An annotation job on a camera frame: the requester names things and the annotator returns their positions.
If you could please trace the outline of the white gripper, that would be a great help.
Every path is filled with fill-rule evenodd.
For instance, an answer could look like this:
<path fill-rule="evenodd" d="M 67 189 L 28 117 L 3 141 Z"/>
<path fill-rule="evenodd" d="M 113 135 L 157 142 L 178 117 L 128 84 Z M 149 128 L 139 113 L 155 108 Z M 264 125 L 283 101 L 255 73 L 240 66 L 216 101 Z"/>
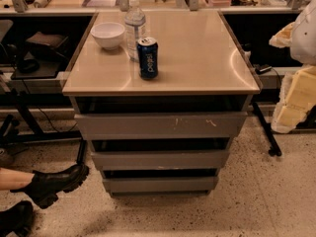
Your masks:
<path fill-rule="evenodd" d="M 285 48 L 292 46 L 294 23 L 289 23 L 273 35 L 269 45 Z M 271 123 L 272 130 L 289 133 L 316 106 L 316 66 L 304 65 L 295 73 L 286 73 L 281 81 L 279 101 Z"/>

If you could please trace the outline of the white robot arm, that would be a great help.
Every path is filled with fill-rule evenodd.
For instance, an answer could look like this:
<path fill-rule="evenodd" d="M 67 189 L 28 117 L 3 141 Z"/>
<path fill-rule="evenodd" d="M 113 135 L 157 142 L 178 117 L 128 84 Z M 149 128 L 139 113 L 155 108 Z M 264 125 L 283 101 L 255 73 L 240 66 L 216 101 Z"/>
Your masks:
<path fill-rule="evenodd" d="M 290 50 L 290 57 L 302 64 L 281 81 L 279 102 L 273 114 L 272 130 L 289 133 L 316 106 L 316 0 L 312 0 L 293 23 L 269 40 L 269 45 Z"/>

